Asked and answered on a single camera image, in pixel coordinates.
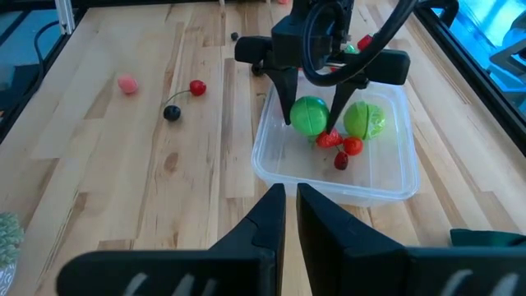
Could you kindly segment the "dark red toy cherry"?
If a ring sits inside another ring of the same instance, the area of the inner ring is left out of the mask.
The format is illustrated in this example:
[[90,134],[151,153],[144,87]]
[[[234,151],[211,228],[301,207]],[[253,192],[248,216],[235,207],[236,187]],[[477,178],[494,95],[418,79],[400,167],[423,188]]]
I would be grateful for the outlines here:
[[341,150],[339,147],[336,147],[338,153],[334,159],[334,167],[337,170],[345,170],[348,167],[348,154]]

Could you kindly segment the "clear plastic tupperware container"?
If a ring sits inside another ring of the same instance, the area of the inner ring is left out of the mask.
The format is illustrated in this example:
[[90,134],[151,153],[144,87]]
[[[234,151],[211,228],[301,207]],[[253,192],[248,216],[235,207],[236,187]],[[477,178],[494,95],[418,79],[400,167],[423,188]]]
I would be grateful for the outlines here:
[[256,175],[269,186],[282,183],[289,196],[295,196],[299,183],[308,183],[346,205],[369,207],[409,199],[420,182],[404,88],[372,82],[349,101],[382,109],[385,129],[365,140],[362,152],[349,157],[345,170],[338,170],[337,148],[321,148],[286,125],[277,90],[270,87],[251,155]]

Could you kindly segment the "red cherry with green stem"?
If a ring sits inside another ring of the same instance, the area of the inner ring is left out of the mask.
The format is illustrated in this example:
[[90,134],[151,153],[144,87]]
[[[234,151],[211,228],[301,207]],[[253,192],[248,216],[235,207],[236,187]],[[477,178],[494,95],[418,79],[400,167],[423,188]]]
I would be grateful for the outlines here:
[[201,81],[201,80],[192,80],[190,83],[189,83],[189,86],[188,86],[188,89],[187,90],[181,90],[179,92],[176,92],[175,94],[173,94],[172,96],[170,96],[165,102],[164,104],[168,104],[169,102],[171,102],[173,99],[175,99],[178,95],[182,95],[182,94],[185,94],[185,93],[190,93],[192,94],[193,96],[201,96],[203,95],[205,92],[206,92],[206,83]]

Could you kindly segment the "light green toy cabbage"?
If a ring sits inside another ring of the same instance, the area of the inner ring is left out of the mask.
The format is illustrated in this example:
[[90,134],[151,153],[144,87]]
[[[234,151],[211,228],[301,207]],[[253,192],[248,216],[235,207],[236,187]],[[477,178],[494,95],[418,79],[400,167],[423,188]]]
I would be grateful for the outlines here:
[[344,128],[350,136],[370,140],[385,129],[383,109],[365,101],[352,103],[344,114]]

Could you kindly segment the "bright green toy lime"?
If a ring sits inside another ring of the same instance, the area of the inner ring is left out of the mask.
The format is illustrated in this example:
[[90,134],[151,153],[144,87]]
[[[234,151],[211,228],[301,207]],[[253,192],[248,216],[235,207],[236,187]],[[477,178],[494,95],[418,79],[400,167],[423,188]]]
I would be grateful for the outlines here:
[[329,109],[316,96],[303,96],[295,101],[290,112],[291,124],[304,136],[317,136],[325,130]]

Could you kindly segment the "artificial green spiky plant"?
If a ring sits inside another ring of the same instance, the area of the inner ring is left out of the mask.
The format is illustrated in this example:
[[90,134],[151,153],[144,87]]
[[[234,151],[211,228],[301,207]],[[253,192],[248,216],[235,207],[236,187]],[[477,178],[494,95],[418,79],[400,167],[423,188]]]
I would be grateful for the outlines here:
[[15,213],[0,213],[0,296],[7,296],[15,277],[24,229]]

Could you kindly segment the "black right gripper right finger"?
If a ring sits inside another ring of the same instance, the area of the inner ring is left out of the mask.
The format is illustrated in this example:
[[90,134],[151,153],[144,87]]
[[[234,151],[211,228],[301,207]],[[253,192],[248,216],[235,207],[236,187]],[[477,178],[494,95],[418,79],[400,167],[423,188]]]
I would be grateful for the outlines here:
[[306,183],[297,189],[298,235],[313,296],[402,296],[406,248]]

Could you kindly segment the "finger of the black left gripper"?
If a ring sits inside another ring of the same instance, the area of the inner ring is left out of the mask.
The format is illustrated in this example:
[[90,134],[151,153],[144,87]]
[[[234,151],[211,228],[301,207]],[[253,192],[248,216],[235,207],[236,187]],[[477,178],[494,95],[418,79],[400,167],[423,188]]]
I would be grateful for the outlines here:
[[296,101],[298,89],[298,69],[295,67],[267,69],[266,75],[273,81],[278,92],[284,122],[290,125],[291,109]]
[[334,99],[327,119],[326,131],[332,132],[339,115],[355,90],[363,90],[368,85],[366,77],[351,78],[336,85]]

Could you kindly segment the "silver aluminium bracket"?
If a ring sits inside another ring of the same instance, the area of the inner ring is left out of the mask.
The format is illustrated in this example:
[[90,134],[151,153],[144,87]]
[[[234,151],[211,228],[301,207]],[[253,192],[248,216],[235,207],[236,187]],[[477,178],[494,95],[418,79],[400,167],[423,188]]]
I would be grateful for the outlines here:
[[71,35],[76,28],[72,0],[54,0],[58,13],[58,24],[63,35]]

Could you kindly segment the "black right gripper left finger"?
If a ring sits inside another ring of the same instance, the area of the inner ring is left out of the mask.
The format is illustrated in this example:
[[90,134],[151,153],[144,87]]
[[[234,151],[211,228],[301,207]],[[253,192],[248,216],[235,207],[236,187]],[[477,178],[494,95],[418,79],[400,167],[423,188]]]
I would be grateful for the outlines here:
[[272,185],[265,195],[239,221],[215,243],[211,251],[244,252],[263,248],[282,252],[286,222],[286,195],[284,185]]

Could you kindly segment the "black toy cherry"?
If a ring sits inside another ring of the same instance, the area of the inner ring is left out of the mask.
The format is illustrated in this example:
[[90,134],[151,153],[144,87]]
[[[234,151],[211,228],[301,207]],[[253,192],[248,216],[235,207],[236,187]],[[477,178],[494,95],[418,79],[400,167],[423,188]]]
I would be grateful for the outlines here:
[[181,109],[177,105],[167,105],[164,108],[163,117],[169,122],[176,122],[181,117]]

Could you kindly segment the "red toy cherry tomato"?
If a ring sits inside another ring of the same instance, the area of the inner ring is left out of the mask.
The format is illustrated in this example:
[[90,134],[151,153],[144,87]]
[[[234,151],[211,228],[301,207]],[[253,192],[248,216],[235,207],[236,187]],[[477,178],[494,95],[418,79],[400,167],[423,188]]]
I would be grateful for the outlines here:
[[348,155],[359,155],[363,150],[363,142],[359,137],[350,136],[343,140],[344,152]]

